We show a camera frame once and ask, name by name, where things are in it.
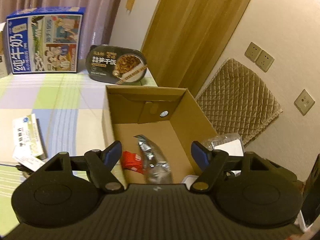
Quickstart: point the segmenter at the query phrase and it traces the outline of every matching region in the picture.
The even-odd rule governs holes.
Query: brown quilted pad
[[[197,102],[218,134],[237,132],[246,144],[282,109],[262,79],[235,59],[228,59]]]

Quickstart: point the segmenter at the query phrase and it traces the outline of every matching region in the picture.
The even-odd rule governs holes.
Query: plaid bedsheet
[[[61,151],[71,156],[104,149],[102,106],[105,83],[86,73],[9,75],[0,79],[0,235],[18,223],[11,195],[24,180],[12,167],[14,149],[12,120],[35,113],[48,157]],[[151,74],[133,85],[156,86]]]

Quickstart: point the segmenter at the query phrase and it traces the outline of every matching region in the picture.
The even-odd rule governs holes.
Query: red packet
[[[122,168],[143,174],[142,158],[138,154],[124,151],[122,153]]]

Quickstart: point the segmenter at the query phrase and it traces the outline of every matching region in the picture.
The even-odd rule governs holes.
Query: wall plate
[[[298,98],[295,100],[294,104],[300,110],[302,115],[306,115],[306,113],[315,104],[315,101],[309,95],[309,93],[304,89],[301,92],[301,94],[298,96]]]
[[[257,58],[259,57],[259,54],[261,53],[262,49],[254,44],[253,42],[250,43],[249,47],[247,48],[244,55],[250,59],[252,62],[255,62]]]
[[[256,61],[256,65],[267,72],[274,61],[275,59],[263,50]]]

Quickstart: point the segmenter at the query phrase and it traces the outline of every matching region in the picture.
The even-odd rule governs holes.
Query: beige wall
[[[110,45],[140,50],[158,0],[135,0],[131,12],[126,3],[120,2]]]
[[[267,73],[244,56],[251,41],[275,58]],[[320,153],[320,0],[251,0],[204,87],[228,57],[257,73],[284,111],[246,150],[306,179]],[[305,116],[293,104],[303,89],[316,101]]]

